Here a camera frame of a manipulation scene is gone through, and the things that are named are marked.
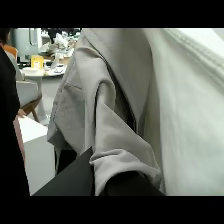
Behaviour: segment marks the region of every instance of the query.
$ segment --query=white garment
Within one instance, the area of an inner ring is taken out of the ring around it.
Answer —
[[[93,146],[96,195],[128,170],[158,185],[156,160],[167,195],[224,194],[223,58],[224,43],[212,29],[83,29],[56,96],[49,140],[57,147],[66,141],[79,154]],[[137,134],[114,112],[108,65]]]

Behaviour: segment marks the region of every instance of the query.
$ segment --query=chair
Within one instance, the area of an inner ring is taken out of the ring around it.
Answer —
[[[9,53],[11,53],[15,57],[15,59],[17,60],[18,50],[15,47],[12,47],[12,46],[9,46],[9,45],[5,45],[4,46],[4,50],[9,52]],[[30,84],[29,82],[16,81],[17,88],[20,88],[20,89],[23,89],[23,90],[25,90],[25,89],[28,90],[29,88],[27,88],[27,87],[28,87],[29,84]],[[32,113],[33,117],[34,117],[34,120],[37,121],[37,122],[39,122],[39,119],[37,117],[35,108],[37,107],[37,105],[40,102],[41,98],[42,98],[42,94],[39,95],[36,100],[32,100],[31,102],[29,102],[29,103],[27,103],[27,104],[25,104],[25,105],[23,105],[21,107],[21,109],[23,109],[24,112],[27,115]]]

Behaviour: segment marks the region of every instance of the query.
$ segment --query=black clothing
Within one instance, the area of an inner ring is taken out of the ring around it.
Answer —
[[[1,188],[7,197],[29,196],[23,158],[13,125],[20,108],[15,75],[10,59],[0,47]]]

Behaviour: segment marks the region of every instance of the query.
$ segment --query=yellow object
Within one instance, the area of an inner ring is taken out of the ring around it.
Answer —
[[[31,68],[43,69],[44,58],[39,55],[32,55],[31,57]]]

